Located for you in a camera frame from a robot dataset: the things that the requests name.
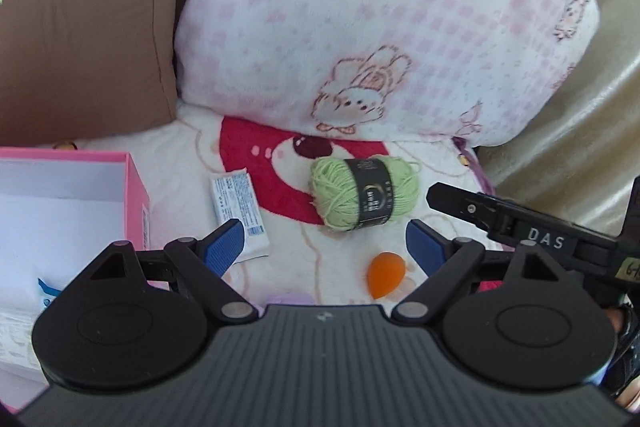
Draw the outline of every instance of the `pink checkered pillow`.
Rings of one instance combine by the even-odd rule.
[[[188,0],[188,102],[305,134],[514,137],[581,58],[594,0]]]

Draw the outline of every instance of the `black yarn label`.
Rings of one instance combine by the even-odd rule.
[[[382,225],[394,209],[394,188],[391,176],[381,160],[356,158],[345,160],[358,189],[358,223],[353,229]]]

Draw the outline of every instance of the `gold curtain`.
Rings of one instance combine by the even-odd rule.
[[[518,137],[479,157],[499,196],[617,235],[640,174],[640,0],[598,0],[584,58]]]

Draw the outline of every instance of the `dark red bear nose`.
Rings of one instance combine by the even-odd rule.
[[[304,158],[315,160],[323,156],[331,156],[334,147],[326,138],[299,134],[293,139],[293,150]]]

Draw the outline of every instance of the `brown cushion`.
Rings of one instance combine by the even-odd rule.
[[[175,0],[2,0],[0,144],[170,121]]]

